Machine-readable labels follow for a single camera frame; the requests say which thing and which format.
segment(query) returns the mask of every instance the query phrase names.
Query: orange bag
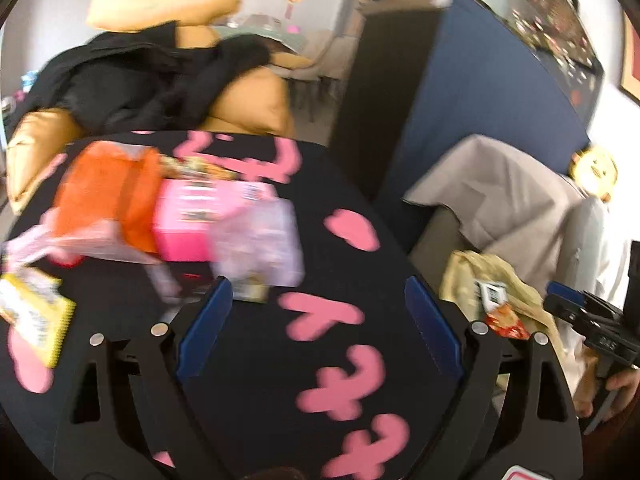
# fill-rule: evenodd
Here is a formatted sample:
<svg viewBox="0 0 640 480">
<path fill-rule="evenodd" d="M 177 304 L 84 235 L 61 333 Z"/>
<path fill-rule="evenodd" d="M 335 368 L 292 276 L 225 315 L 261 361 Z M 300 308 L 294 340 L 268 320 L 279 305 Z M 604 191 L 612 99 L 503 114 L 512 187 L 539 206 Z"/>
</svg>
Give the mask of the orange bag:
<svg viewBox="0 0 640 480">
<path fill-rule="evenodd" d="M 52 236 L 75 236 L 81 243 L 83 234 L 95 229 L 105 240 L 104 227 L 109 226 L 128 246 L 156 254 L 152 220 L 161 183 L 156 148 L 92 142 L 75 158 L 58 187 Z"/>
</svg>

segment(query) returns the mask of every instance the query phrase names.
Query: black and pink tablecloth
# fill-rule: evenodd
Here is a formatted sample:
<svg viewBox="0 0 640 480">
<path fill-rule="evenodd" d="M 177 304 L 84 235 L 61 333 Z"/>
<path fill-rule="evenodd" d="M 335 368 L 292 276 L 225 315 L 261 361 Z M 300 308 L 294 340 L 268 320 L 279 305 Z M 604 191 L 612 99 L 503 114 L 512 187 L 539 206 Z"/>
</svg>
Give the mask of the black and pink tablecloth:
<svg viewBox="0 0 640 480">
<path fill-rule="evenodd" d="M 456 384 L 438 372 L 404 306 L 414 268 L 324 147 L 209 132 L 103 139 L 156 146 L 167 155 L 208 154 L 245 179 L 272 182 L 294 205 L 305 279 L 297 288 L 272 288 L 267 304 L 236 302 L 203 373 L 183 384 L 233 475 L 292 466 L 309 479 L 405 476 Z M 56 159 L 11 237 L 39 222 L 69 162 L 92 140 L 73 143 Z M 60 291 L 77 303 L 76 313 L 49 376 L 21 361 L 15 341 L 8 347 L 8 326 L 0 326 L 0 404 L 51 468 L 60 413 L 90 336 L 130 338 L 158 322 L 167 306 L 137 264 L 85 258 L 70 269 L 48 260 L 37 266 L 63 280 Z M 201 263 L 170 269 L 178 280 L 210 272 Z M 157 454 L 166 447 L 136 379 L 143 431 Z"/>
</svg>

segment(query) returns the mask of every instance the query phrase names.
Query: silver screw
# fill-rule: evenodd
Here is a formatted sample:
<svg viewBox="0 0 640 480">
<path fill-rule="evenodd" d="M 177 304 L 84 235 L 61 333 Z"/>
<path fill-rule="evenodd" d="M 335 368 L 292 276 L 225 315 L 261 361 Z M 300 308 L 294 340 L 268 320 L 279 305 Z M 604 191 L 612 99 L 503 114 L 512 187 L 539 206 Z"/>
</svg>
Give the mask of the silver screw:
<svg viewBox="0 0 640 480">
<path fill-rule="evenodd" d="M 89 344 L 91 346 L 100 346 L 104 342 L 104 335 L 100 332 L 93 334 L 89 338 Z"/>
<path fill-rule="evenodd" d="M 536 343 L 539 345 L 546 345 L 549 342 L 549 338 L 542 332 L 536 332 L 533 335 L 533 339 L 535 339 Z"/>
<path fill-rule="evenodd" d="M 168 330 L 169 330 L 169 327 L 167 326 L 166 323 L 156 323 L 151 327 L 151 335 L 159 337 L 161 335 L 166 334 Z"/>
<path fill-rule="evenodd" d="M 489 332 L 489 327 L 482 321 L 474 321 L 471 324 L 471 330 L 478 335 L 485 335 Z"/>
</svg>

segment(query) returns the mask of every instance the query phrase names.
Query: pink box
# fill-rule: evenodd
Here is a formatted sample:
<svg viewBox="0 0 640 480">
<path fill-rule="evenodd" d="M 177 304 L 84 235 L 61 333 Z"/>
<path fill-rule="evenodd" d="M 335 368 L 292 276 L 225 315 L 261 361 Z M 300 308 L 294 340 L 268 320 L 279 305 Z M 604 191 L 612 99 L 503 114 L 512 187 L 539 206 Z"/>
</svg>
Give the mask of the pink box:
<svg viewBox="0 0 640 480">
<path fill-rule="evenodd" d="M 210 221 L 185 221 L 185 213 L 205 210 L 210 218 L 219 219 L 232 215 L 251 200 L 275 197 L 275 188 L 263 182 L 216 180 L 206 187 L 190 180 L 165 180 L 153 225 L 160 255 L 168 262 L 214 261 Z"/>
</svg>

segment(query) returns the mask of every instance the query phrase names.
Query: smiley face pillow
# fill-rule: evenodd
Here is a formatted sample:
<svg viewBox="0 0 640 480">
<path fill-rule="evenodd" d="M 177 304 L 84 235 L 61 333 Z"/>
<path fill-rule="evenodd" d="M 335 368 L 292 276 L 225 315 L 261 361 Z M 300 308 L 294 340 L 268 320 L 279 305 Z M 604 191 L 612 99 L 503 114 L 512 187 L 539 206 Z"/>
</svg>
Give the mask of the smiley face pillow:
<svg viewBox="0 0 640 480">
<path fill-rule="evenodd" d="M 618 181 L 618 167 L 607 150 L 590 146 L 583 152 L 574 153 L 569 176 L 585 193 L 608 203 Z"/>
</svg>

